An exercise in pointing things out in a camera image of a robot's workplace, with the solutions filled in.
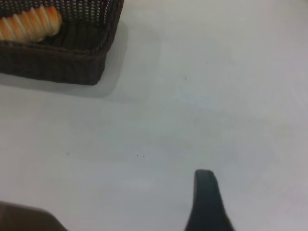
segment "woven texture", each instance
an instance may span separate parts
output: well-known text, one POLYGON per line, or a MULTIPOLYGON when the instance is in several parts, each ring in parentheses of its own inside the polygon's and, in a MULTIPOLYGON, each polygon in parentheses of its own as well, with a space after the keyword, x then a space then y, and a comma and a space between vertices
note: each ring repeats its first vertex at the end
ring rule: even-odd
POLYGON ((0 41, 0 72, 83 85, 96 84, 116 34, 124 0, 0 0, 0 18, 54 5, 63 17, 56 36, 40 43, 0 41))

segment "white table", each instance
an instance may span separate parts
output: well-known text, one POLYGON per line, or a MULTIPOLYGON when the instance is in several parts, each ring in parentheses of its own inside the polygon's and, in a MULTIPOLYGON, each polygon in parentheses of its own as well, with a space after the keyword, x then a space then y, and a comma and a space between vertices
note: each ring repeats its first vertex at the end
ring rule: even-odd
POLYGON ((308 2, 126 0, 94 87, 0 75, 0 200, 180 231, 215 172, 238 231, 308 227, 308 2))

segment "wicker basket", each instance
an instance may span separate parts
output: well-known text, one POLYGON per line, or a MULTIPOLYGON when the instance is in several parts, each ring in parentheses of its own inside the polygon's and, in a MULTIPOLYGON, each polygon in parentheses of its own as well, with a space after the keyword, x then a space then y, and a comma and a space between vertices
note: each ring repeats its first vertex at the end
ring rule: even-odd
POLYGON ((0 41, 0 72, 61 83, 94 85, 116 34, 124 0, 0 0, 0 18, 40 5, 63 17, 58 35, 40 43, 0 41))

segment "bread roll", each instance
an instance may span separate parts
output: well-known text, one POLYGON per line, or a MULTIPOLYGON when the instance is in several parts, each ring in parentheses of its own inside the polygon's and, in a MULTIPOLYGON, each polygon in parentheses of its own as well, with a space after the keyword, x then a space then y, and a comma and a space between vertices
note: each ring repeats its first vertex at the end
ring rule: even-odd
POLYGON ((4 40, 15 40, 15 35, 6 18, 0 19, 0 29, 4 40))
POLYGON ((28 12, 0 19, 0 40, 42 41, 59 33, 62 17, 54 6, 31 8, 28 12))

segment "dark object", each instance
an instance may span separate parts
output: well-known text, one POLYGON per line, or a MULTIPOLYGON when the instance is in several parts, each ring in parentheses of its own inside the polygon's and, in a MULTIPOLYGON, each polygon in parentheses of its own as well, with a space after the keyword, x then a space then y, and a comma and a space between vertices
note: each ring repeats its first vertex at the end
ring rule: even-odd
MULTIPOLYGON (((186 231, 234 231, 211 171, 195 173, 191 217, 186 231)), ((0 231, 67 231, 46 211, 0 203, 0 231)))
POLYGON ((124 0, 0 0, 0 18, 54 5, 63 25, 41 43, 0 41, 0 72, 53 82, 94 85, 116 34, 124 0))
POLYGON ((196 171, 192 208, 186 231, 234 231, 213 172, 196 171))

